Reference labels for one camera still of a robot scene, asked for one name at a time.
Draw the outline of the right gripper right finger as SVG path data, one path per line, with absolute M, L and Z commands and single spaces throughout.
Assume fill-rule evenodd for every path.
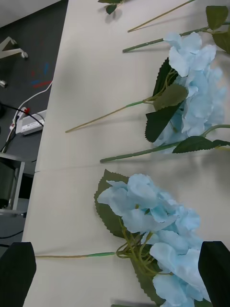
M 230 305 L 230 251 L 221 241 L 204 241 L 198 270 L 212 306 Z

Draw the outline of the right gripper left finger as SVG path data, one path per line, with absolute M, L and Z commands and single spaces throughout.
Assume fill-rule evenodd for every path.
M 0 258 L 0 306 L 22 307 L 36 272 L 30 242 L 13 243 Z

